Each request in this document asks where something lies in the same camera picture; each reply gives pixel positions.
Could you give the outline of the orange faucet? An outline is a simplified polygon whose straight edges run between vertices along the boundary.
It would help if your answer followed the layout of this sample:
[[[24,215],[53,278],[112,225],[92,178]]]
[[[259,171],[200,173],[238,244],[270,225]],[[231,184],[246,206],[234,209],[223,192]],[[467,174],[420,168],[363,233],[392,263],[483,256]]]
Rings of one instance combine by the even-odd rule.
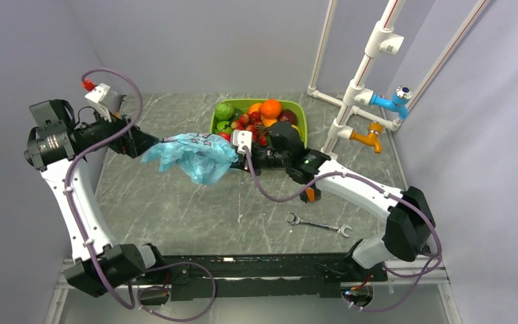
[[[353,130],[349,136],[350,140],[355,140],[363,145],[373,148],[376,154],[382,153],[382,145],[379,141],[379,136],[384,130],[384,126],[376,121],[372,121],[368,125],[367,134],[363,135]]]

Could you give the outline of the blue faucet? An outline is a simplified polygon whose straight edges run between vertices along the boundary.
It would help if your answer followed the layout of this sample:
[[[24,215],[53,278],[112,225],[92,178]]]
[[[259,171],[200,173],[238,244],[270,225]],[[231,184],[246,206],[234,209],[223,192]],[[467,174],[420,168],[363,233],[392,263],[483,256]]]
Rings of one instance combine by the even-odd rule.
[[[384,99],[377,94],[373,94],[369,101],[370,105],[382,107],[388,111],[398,114],[399,119],[406,119],[409,115],[407,104],[413,97],[413,91],[408,86],[400,85],[396,87],[391,99]]]

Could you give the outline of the dark red fake apple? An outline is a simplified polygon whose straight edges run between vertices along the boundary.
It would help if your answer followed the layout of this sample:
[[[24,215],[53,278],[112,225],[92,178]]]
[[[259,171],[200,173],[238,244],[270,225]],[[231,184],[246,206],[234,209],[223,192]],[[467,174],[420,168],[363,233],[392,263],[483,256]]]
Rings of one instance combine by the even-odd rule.
[[[279,122],[290,122],[293,125],[297,124],[297,116],[292,110],[284,109],[278,116]]]

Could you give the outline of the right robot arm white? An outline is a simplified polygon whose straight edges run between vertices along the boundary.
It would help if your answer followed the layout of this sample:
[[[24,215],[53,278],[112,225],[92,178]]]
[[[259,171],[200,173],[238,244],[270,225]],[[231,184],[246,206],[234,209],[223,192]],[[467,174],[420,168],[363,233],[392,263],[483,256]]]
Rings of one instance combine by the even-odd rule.
[[[345,261],[345,272],[361,280],[371,268],[389,259],[413,262],[429,238],[439,238],[425,194],[414,186],[403,190],[380,184],[341,165],[330,155],[308,148],[288,121],[273,124],[268,144],[260,146],[248,130],[234,130],[231,144],[237,150],[236,167],[255,174],[258,169],[282,168],[303,185],[299,195],[314,190],[328,192],[353,203],[375,216],[385,228],[370,239],[354,244]]]

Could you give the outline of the orange black hex key set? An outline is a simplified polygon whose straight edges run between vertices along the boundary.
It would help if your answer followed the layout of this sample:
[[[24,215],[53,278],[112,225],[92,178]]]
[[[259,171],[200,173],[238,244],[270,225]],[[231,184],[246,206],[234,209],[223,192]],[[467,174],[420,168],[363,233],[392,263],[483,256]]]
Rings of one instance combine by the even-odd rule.
[[[321,199],[321,191],[317,188],[309,187],[299,194],[299,198],[304,203],[314,203]]]

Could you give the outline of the silver open-end wrench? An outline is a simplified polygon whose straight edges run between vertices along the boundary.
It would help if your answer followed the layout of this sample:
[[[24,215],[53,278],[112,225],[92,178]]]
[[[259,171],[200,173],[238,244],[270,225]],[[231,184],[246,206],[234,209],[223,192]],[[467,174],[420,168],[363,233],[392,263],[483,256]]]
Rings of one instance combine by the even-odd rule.
[[[297,226],[297,225],[305,225],[310,227],[315,227],[322,230],[328,230],[331,232],[338,233],[338,235],[343,236],[345,238],[350,237],[350,232],[353,230],[351,226],[344,224],[344,225],[329,225],[324,223],[318,223],[315,221],[308,221],[306,219],[301,218],[296,213],[289,212],[289,217],[284,218],[284,222],[287,225],[290,226]]]

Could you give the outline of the white PVC pipe frame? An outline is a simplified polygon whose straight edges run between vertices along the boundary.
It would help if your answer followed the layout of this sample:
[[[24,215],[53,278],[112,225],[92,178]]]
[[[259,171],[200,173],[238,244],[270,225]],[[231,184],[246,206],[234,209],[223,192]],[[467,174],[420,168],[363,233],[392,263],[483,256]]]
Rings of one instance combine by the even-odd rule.
[[[329,1],[328,3],[312,76],[307,87],[307,94],[339,108],[338,116],[330,125],[326,141],[322,146],[322,152],[330,155],[332,158],[337,158],[337,154],[333,152],[333,149],[339,139],[350,140],[349,136],[353,130],[366,135],[369,123],[378,122],[384,126],[384,129],[396,132],[405,121],[405,119],[399,119],[398,114],[395,112],[388,111],[379,106],[370,105],[369,101],[371,96],[378,94],[366,87],[366,80],[377,59],[381,55],[396,55],[403,44],[404,38],[401,35],[395,34],[394,26],[404,4],[404,1],[389,1],[387,3],[379,21],[375,23],[370,33],[364,49],[364,56],[360,61],[354,77],[349,81],[343,98],[337,99],[329,94],[320,92],[316,87],[328,42],[330,27],[332,26],[335,10],[337,8],[336,1]],[[475,5],[466,15],[464,21],[458,27],[432,67],[428,70],[424,79],[415,90],[412,90],[413,97],[407,104],[409,112],[426,93],[435,77],[437,77],[452,54],[457,50],[473,25],[486,11],[489,4],[489,1],[475,2]]]

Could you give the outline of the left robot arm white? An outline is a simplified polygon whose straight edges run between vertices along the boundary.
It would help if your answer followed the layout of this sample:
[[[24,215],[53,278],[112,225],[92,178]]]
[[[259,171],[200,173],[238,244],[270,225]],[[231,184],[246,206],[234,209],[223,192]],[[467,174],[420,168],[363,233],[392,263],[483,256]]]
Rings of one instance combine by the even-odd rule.
[[[131,119],[94,113],[91,124],[79,124],[63,99],[30,106],[36,122],[24,152],[52,190],[69,232],[74,265],[63,274],[72,287],[93,297],[142,276],[156,284],[167,265],[153,244],[120,244],[103,219],[85,156],[101,148],[137,158],[160,140],[131,126]]]

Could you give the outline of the green plastic fruit basket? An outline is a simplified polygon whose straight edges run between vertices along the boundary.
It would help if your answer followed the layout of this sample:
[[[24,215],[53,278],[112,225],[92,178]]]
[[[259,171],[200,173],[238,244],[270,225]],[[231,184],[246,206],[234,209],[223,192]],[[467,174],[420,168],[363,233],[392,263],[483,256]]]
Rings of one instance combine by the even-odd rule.
[[[214,108],[217,108],[220,104],[228,103],[233,106],[236,113],[246,113],[248,108],[254,103],[263,103],[266,99],[254,99],[254,98],[236,98],[236,99],[225,99],[217,103]],[[301,140],[304,142],[304,145],[308,145],[308,123],[306,119],[305,112],[301,105],[294,101],[288,101],[283,99],[278,99],[278,102],[282,104],[283,109],[288,109],[292,111],[297,116],[296,126],[299,129],[299,135]],[[209,132],[217,133],[217,124],[220,120],[216,117],[216,113],[213,112],[213,115],[210,120]]]

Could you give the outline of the orange fake orange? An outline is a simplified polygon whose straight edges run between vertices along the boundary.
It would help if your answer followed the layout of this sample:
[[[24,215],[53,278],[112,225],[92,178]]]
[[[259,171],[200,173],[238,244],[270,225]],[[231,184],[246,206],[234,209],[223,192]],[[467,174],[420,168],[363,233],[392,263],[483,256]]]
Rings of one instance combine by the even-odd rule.
[[[263,118],[276,119],[283,110],[282,104],[276,99],[268,99],[260,106],[260,113]]]

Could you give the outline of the blue plastic bag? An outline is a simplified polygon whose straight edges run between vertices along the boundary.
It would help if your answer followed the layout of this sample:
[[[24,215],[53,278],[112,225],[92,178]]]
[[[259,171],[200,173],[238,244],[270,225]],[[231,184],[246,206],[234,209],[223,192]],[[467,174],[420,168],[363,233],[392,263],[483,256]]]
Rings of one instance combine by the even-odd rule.
[[[217,183],[238,161],[230,142],[216,134],[185,133],[162,139],[141,158],[143,163],[159,162],[159,171],[174,165],[198,185]]]

